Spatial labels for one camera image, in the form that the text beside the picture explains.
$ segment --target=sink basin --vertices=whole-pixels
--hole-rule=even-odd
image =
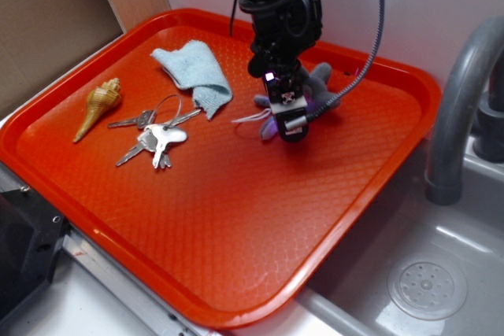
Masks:
[[[426,145],[308,283],[327,304],[325,319],[337,310],[335,328],[343,313],[355,334],[504,332],[504,168],[466,155],[462,199],[433,205],[424,198]]]

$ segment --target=washcloth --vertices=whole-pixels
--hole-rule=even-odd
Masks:
[[[208,120],[222,105],[231,101],[228,81],[212,50],[204,42],[192,40],[174,51],[156,49],[152,57],[163,66],[179,89],[193,90],[193,103],[195,107],[203,108]]]

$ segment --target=seashell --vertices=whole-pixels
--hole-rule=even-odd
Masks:
[[[114,78],[89,93],[86,99],[86,118],[73,139],[74,142],[81,140],[103,113],[119,105],[122,100],[119,91],[119,79]]]

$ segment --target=sink drain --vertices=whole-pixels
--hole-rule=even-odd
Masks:
[[[448,260],[415,253],[398,261],[388,276],[388,292],[406,314],[423,320],[452,316],[464,304],[464,274]]]

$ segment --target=key ring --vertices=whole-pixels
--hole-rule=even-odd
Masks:
[[[170,98],[174,98],[174,97],[177,97],[179,99],[179,108],[176,110],[176,113],[175,113],[175,116],[171,119],[171,121],[169,122],[169,124],[167,124],[166,126],[167,127],[171,127],[173,122],[175,121],[175,119],[180,116],[180,112],[182,111],[182,98],[180,97],[180,95],[178,94],[170,94],[169,96],[163,98],[157,105],[156,107],[154,108],[154,114],[157,114],[158,113],[158,109],[159,107],[165,102],[167,101],[168,99]]]

